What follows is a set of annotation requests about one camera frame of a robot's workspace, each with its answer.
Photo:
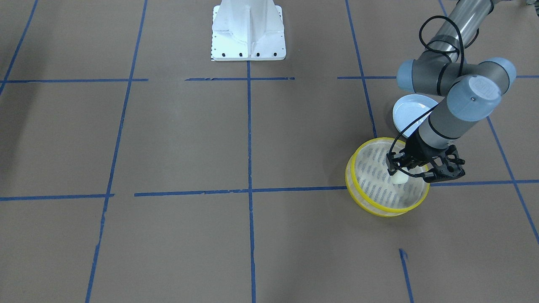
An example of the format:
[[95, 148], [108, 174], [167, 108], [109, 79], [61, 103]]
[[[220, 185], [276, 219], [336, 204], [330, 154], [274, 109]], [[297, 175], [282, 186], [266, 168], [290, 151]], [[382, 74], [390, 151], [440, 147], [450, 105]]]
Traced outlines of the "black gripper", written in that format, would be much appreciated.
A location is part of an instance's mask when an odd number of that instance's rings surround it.
[[413, 133], [406, 141], [404, 153], [386, 154], [387, 171], [390, 175], [395, 175], [399, 171], [405, 175], [415, 175], [424, 182], [432, 182], [434, 172], [426, 164], [446, 149], [447, 145], [441, 149], [434, 148], [425, 143], [419, 133]]

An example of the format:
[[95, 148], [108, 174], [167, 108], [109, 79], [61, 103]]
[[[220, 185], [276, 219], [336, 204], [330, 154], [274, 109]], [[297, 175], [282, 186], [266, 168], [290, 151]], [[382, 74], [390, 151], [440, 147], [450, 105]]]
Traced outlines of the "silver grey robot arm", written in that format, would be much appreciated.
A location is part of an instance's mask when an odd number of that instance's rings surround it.
[[454, 141], [500, 104], [516, 79], [509, 60], [495, 57], [478, 64], [465, 62], [465, 50], [472, 45], [483, 20], [497, 5], [496, 0], [460, 0], [436, 35], [425, 42], [419, 58], [402, 63], [397, 84], [402, 90], [443, 97], [420, 116], [422, 123], [398, 152], [389, 149], [387, 171], [421, 178], [426, 183], [456, 180], [465, 175], [465, 161]]

